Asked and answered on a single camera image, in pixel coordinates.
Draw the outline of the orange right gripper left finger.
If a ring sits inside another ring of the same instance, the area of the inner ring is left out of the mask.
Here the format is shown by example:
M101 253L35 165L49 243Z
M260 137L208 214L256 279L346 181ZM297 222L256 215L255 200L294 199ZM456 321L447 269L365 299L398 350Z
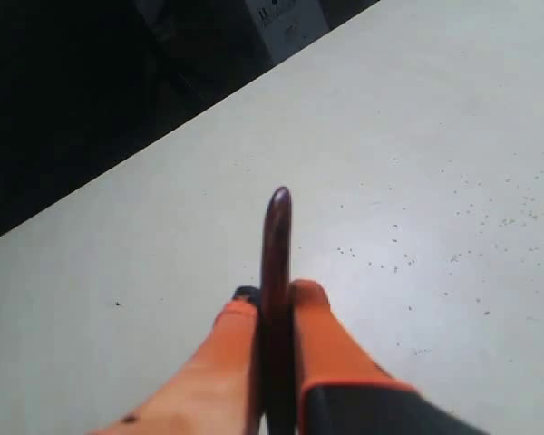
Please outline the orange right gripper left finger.
M95 434L257 434L260 291L236 289L196 352L143 404Z

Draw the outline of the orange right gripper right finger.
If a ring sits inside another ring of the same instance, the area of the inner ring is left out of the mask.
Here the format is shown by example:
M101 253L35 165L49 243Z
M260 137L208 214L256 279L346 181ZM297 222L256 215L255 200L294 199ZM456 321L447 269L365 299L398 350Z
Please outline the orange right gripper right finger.
M332 313L320 284L296 280L291 296L299 433L480 433L379 366Z

